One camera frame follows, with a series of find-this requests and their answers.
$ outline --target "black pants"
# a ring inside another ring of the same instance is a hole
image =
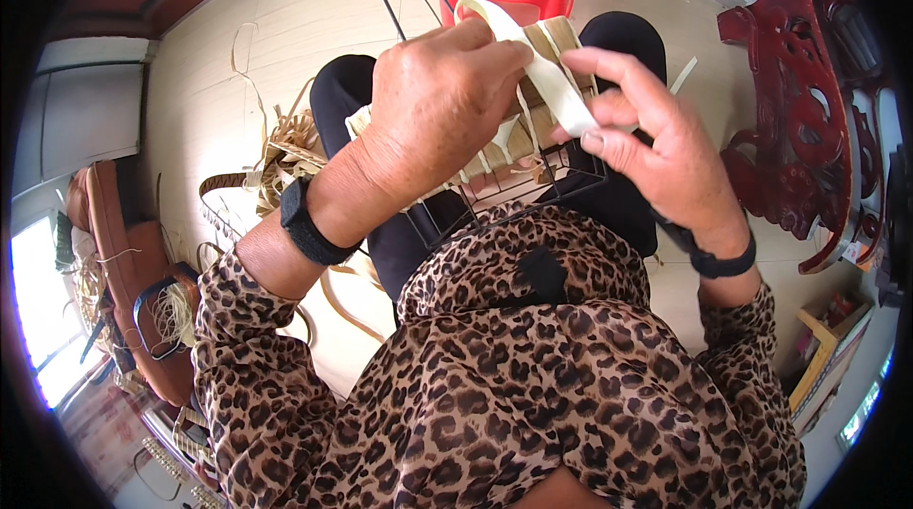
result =
[[[586,24],[580,41],[583,45],[630,53],[666,82],[663,41],[653,26],[639,16],[620,11],[603,13]],[[327,63],[314,80],[311,109],[323,148],[330,158],[350,141],[345,118],[371,103],[373,69],[372,57],[343,55]],[[596,85],[599,92],[614,86],[602,79],[597,79]],[[649,137],[643,133],[638,136],[648,143]],[[598,166],[602,171],[601,162],[580,148],[579,142],[574,144],[568,146],[568,161],[572,167],[592,172]],[[601,180],[600,176],[576,173],[559,180],[557,186],[565,194]],[[554,194],[550,189],[539,201],[552,199]],[[609,170],[605,183],[563,198],[559,205],[599,221],[643,257],[656,251],[656,226],[649,204],[625,176]],[[439,229],[444,230],[458,219],[466,218],[467,213],[460,195],[448,190],[429,197],[425,206],[413,206],[410,216],[412,221],[403,213],[396,214],[368,234],[371,260],[383,289],[394,301],[405,282],[430,254],[422,238],[437,238]]]

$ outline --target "window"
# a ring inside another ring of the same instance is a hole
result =
[[[88,336],[74,305],[67,305],[66,279],[55,269],[50,218],[19,232],[10,243],[26,350],[45,401],[53,408],[103,354],[93,347],[79,364]]]
[[[887,371],[891,367],[891,356],[893,354],[894,351],[892,349],[887,354],[881,369],[878,370],[877,379],[872,383],[872,388],[868,389],[865,398],[862,399],[862,404],[859,405],[859,408],[853,413],[853,417],[837,435],[837,442],[844,450],[849,450],[853,446],[862,431],[862,426],[865,424],[868,414],[872,412],[874,402],[878,400],[878,392],[881,391],[881,384],[884,382],[884,377],[887,376]]]

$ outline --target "tile floor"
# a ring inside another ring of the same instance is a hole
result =
[[[390,2],[408,37],[437,26],[423,1]],[[576,0],[573,25],[579,31],[587,20],[609,10],[637,13],[654,24],[666,43],[670,81],[692,56],[698,58],[679,94],[697,108],[718,145],[752,125],[754,95],[745,50],[723,45],[717,35],[716,15],[723,6],[713,0]],[[163,175],[161,217],[177,257],[195,261],[196,245],[215,238],[199,212],[200,182],[237,172],[259,158],[263,115],[257,93],[229,66],[233,43],[236,66],[257,83],[271,129],[273,105],[286,112],[324,63],[345,53],[377,56],[397,40],[381,0],[210,0],[168,33],[152,65],[143,166],[152,185],[157,174]],[[213,192],[210,198],[242,231],[256,224],[250,193],[234,189]],[[757,218],[751,225],[761,271],[777,298],[781,349],[776,362],[782,366],[800,330],[796,309],[838,284],[856,281],[857,272],[849,264],[838,264],[825,273],[800,277],[797,263],[816,252],[820,238],[795,241]],[[661,237],[660,244],[663,265],[654,259],[647,263],[653,311],[666,319],[686,348],[699,350],[703,329],[695,298],[698,277],[668,238]],[[393,332],[385,295],[354,276],[335,274],[331,284],[347,310],[385,335]],[[342,320],[318,286],[304,307],[316,325],[311,350],[318,371],[346,396],[379,343]],[[296,320],[288,332],[302,335],[303,323]]]

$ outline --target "wire basket frame on floor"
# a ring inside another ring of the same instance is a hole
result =
[[[387,9],[387,13],[390,14],[390,20],[394,23],[394,27],[396,27],[396,33],[399,36],[399,39],[405,41],[405,33],[403,32],[399,20],[396,18],[390,1],[382,1],[384,7]],[[428,6],[428,11],[435,16],[437,23],[441,24],[440,16],[435,11],[432,3],[428,0],[422,1]],[[453,11],[453,5],[451,5],[448,0],[441,1],[443,2],[443,7],[447,7],[450,11]],[[511,165],[487,172],[484,175],[485,186],[479,191],[475,191],[471,183],[466,183],[462,186],[452,186],[451,189],[458,192],[466,205],[466,212],[463,217],[458,218],[453,223],[440,221],[435,218],[424,201],[417,203],[416,206],[412,206],[406,212],[406,216],[409,218],[409,221],[412,222],[416,233],[422,238],[426,247],[428,247],[429,250],[434,250],[449,241],[458,240],[467,235],[478,233],[484,229],[490,229],[501,225],[510,219],[519,218],[532,211],[541,209],[543,206],[559,203],[570,196],[576,196],[608,181],[611,173],[610,168],[608,168],[605,162],[599,158],[591,157],[592,169],[581,169],[579,166],[571,166],[568,161],[567,153],[569,149],[579,149],[579,147],[579,141],[571,140],[565,145],[539,150],[538,153],[532,156],[526,156],[525,158],[530,166],[525,168]],[[578,186],[574,190],[562,192],[561,188],[557,186],[557,183],[562,178],[573,174],[585,174],[592,176],[592,178],[590,178],[590,183]],[[531,203],[530,206],[513,213],[508,218],[501,218],[485,224],[478,218],[478,214],[496,204],[513,200],[533,202],[539,196],[546,194],[549,190],[554,191],[554,194],[552,194],[549,199],[535,204]],[[434,228],[433,232],[420,229],[417,223],[417,217],[421,216],[422,213],[420,210],[424,210],[427,214],[427,218],[432,222]]]

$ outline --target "black wire frame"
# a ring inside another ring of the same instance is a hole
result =
[[[403,28],[400,25],[399,20],[396,18],[396,14],[394,13],[393,7],[390,5],[390,1],[389,0],[382,0],[382,1],[383,1],[383,6],[387,9],[387,13],[390,14],[390,20],[393,21],[394,27],[396,27],[396,34],[399,36],[400,41],[405,41],[405,39],[406,39],[405,33],[403,32]],[[428,0],[422,0],[422,1],[425,1],[425,4],[428,6],[428,10],[430,10],[431,13],[435,16],[437,23],[441,24],[440,16],[435,11],[435,8],[431,5],[431,2],[429,2]],[[454,10],[453,5],[448,0],[441,0],[441,1],[443,1],[444,5],[451,12],[453,12],[453,10]],[[583,194],[586,191],[594,189],[598,186],[601,186],[605,182],[607,182],[609,180],[610,174],[612,172],[611,172],[610,168],[606,165],[605,161],[602,161],[596,157],[593,157],[593,171],[592,172],[589,172],[587,170],[581,170],[579,168],[566,164],[565,163],[565,154],[563,153],[563,150],[566,147],[579,147],[579,146],[580,146],[580,141],[571,140],[570,142],[568,142],[565,145],[558,145],[558,146],[550,147],[546,150],[539,151],[538,156],[539,156],[540,160],[542,161],[542,171],[544,174],[546,174],[548,176],[548,180],[549,180],[546,184],[535,185],[532,188],[519,190],[518,188],[523,187],[525,184],[527,184],[532,179],[532,178],[528,178],[527,180],[523,180],[523,181],[517,182],[515,184],[511,184],[510,186],[502,186],[500,183],[500,180],[497,178],[497,175],[494,173],[494,171],[492,171],[489,174],[489,176],[493,176],[495,178],[495,182],[497,185],[497,191],[491,192],[482,197],[479,197],[479,196],[476,196],[475,194],[473,194],[474,198],[472,200],[470,200],[469,197],[466,195],[466,191],[464,190],[463,186],[452,186],[452,188],[455,188],[456,191],[459,192],[460,197],[463,199],[463,203],[466,205],[466,212],[462,217],[458,218],[454,223],[451,223],[448,226],[443,226],[443,225],[441,225],[441,222],[436,221],[434,215],[428,209],[428,206],[425,204],[425,202],[419,202],[419,203],[417,203],[417,205],[410,207],[405,212],[406,217],[409,218],[409,222],[412,224],[413,228],[416,230],[416,233],[418,234],[418,236],[425,243],[425,246],[428,248],[428,250],[433,251],[433,250],[436,250],[437,248],[449,243],[450,241],[459,240],[468,235],[472,235],[472,234],[478,233],[480,231],[484,231],[486,229],[494,228],[494,227],[502,225],[512,219],[520,218],[533,211],[542,209],[542,207],[544,207],[544,206],[552,206],[554,204],[558,204],[562,201],[565,201],[569,197],[576,196],[578,194]],[[550,164],[550,160],[552,160],[553,162],[555,160],[557,160],[558,163]],[[558,176],[558,171],[563,168],[567,170],[565,177],[569,176],[570,174],[586,174],[588,176],[594,176],[596,178],[596,180],[585,186],[579,186],[573,190],[562,192],[561,188],[559,186],[557,186],[557,182],[559,181],[557,176]],[[518,189],[517,195],[500,198],[500,201],[508,202],[511,200],[522,198],[524,196],[529,196],[529,195],[535,194],[537,192],[542,195],[545,192],[547,192],[548,189],[554,190],[554,196],[546,201],[538,202],[538,203],[528,206],[516,213],[513,213],[508,218],[501,218],[497,221],[491,221],[491,222],[483,224],[481,222],[481,220],[478,218],[478,213],[481,213],[481,211],[484,211],[485,208],[482,208],[479,212],[476,212],[476,210],[474,209],[474,206],[480,202],[484,202],[485,200],[492,199],[494,196],[506,194],[507,192],[509,192],[511,190],[515,190],[515,189]],[[430,219],[432,224],[434,225],[435,233],[437,234],[435,237],[428,237],[427,234],[423,233],[422,230],[419,228],[419,226],[416,222],[416,216],[418,213],[417,210],[425,211],[428,219]]]

